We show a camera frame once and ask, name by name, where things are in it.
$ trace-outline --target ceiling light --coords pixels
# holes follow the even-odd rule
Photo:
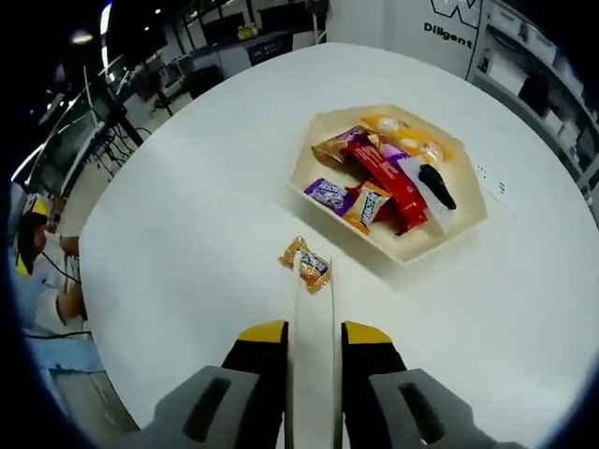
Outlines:
[[[71,35],[71,43],[75,45],[87,44],[93,39],[94,37],[84,30],[77,30]]]
[[[110,18],[110,8],[112,7],[112,3],[108,3],[104,9],[102,9],[102,15],[100,16],[100,35],[103,36],[109,30],[109,18]]]

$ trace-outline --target wooden tray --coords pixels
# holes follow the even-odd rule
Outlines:
[[[388,223],[373,224],[370,235],[366,236],[337,216],[332,210],[303,193],[308,185],[321,177],[341,186],[358,184],[358,181],[351,176],[319,163],[314,157],[312,146],[337,136],[357,124],[365,125],[360,117],[368,114],[385,114],[406,122],[410,126],[422,129],[453,153],[454,157],[451,160],[444,161],[437,167],[446,182],[447,189],[458,205],[458,208],[452,212],[454,214],[452,224],[445,232],[439,223],[428,214],[428,222],[402,236],[396,236],[392,225]],[[464,150],[463,144],[432,123],[428,123],[416,115],[392,105],[333,110],[314,116],[306,131],[306,138],[288,185],[294,192],[314,205],[315,208],[324,211],[339,226],[350,229],[400,264],[413,261],[487,218],[487,208],[478,185],[475,169],[470,162],[468,153]]]

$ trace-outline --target black object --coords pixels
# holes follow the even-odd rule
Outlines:
[[[245,25],[243,14],[238,12],[217,21],[202,23],[202,31],[208,45],[223,44],[239,40],[239,28]]]
[[[542,75],[531,75],[524,81],[518,97],[543,117],[549,107],[549,80]]]
[[[289,53],[293,50],[293,36],[286,35],[256,44],[247,49],[247,54],[250,57],[250,64],[252,66],[268,61],[276,56],[280,56],[285,53]]]
[[[224,80],[221,70],[216,65],[211,65],[190,73],[185,77],[184,83],[191,97],[195,99]]]
[[[418,173],[418,179],[431,189],[431,192],[441,201],[449,210],[454,210],[456,202],[447,190],[446,184],[439,172],[429,164],[423,164]]]
[[[262,34],[313,28],[312,14],[303,2],[261,9],[260,17],[262,18]]]

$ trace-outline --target snack package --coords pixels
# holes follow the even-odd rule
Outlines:
[[[295,237],[279,257],[281,265],[293,269],[293,259],[297,252],[300,257],[299,275],[306,282],[308,291],[315,293],[330,281],[330,266],[308,249],[306,240],[301,236]]]
[[[359,190],[359,196],[354,205],[343,218],[357,229],[368,235],[374,217],[383,205],[391,199],[391,194],[366,181]]]
[[[400,161],[402,159],[408,159],[412,157],[412,155],[408,152],[404,152],[397,147],[394,147],[390,143],[384,143],[381,145],[381,154],[383,157],[387,159],[394,166],[399,166]]]
[[[444,160],[451,159],[453,155],[428,133],[409,126],[382,114],[366,115],[361,118],[370,128],[377,133],[393,138],[412,156],[422,156],[427,164],[436,165]]]
[[[356,200],[358,199],[359,192],[360,192],[363,184],[364,184],[364,182],[357,185],[356,187],[345,187],[345,190],[352,198],[352,204],[355,203]],[[399,212],[397,210],[397,204],[394,201],[387,201],[383,205],[383,207],[378,211],[378,213],[374,216],[373,222],[374,223],[387,222],[389,220],[396,219],[398,217],[398,215],[399,215]]]
[[[318,178],[304,190],[304,193],[327,206],[342,217],[351,207],[354,199],[343,187],[328,182],[324,178]]]
[[[350,144],[379,144],[378,136],[364,126],[354,126],[339,136],[313,145],[312,152],[318,161],[328,167],[338,168],[345,162],[344,150]]]
[[[433,217],[441,226],[444,233],[447,233],[455,225],[456,216],[452,210],[445,205],[433,190],[424,181],[420,179],[424,167],[430,167],[424,164],[422,157],[411,157],[410,159],[402,159],[400,167],[403,173],[412,180],[429,208],[429,215]]]
[[[393,195],[399,213],[403,218],[400,232],[406,232],[427,221],[427,204],[414,183],[399,167],[393,166],[375,147],[368,145],[350,145],[346,149],[361,163],[385,190]]]

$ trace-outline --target table surface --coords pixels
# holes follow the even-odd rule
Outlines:
[[[318,112],[370,104],[462,140],[509,202],[484,191],[484,223],[406,268],[322,237],[285,189],[303,132]],[[387,332],[406,366],[470,403],[490,436],[536,445],[580,394],[599,346],[599,232],[562,164],[464,80],[325,44],[242,72],[171,118],[83,229],[91,327],[139,425],[192,373],[220,365],[246,327],[289,317],[295,284],[277,257],[297,235],[334,260],[338,318]]]

